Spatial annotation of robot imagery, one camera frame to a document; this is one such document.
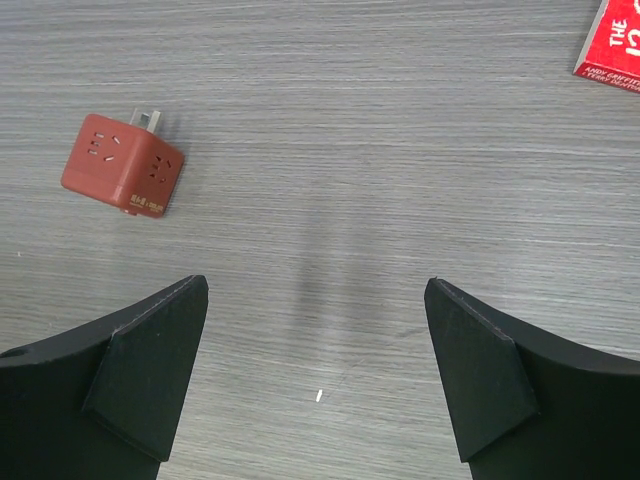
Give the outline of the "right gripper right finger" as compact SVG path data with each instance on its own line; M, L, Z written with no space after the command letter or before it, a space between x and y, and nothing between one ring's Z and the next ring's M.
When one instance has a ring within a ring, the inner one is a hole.
M639 363L503 313L439 278L427 323L475 479L636 479Z

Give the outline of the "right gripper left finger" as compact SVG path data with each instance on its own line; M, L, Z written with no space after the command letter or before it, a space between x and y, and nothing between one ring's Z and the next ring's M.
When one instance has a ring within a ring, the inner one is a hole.
M1 355L4 479L154 479L171 454L207 316L188 276Z

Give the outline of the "red book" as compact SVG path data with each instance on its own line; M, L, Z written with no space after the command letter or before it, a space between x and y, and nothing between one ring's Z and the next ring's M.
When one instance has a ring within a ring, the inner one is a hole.
M639 92L639 1L603 0L573 74Z

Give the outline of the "red cube power adapter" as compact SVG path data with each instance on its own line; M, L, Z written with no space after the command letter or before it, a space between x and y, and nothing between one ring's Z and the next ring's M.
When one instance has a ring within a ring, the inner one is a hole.
M162 113L135 110L128 122L87 115L61 185L130 215L162 217L185 155L158 135Z

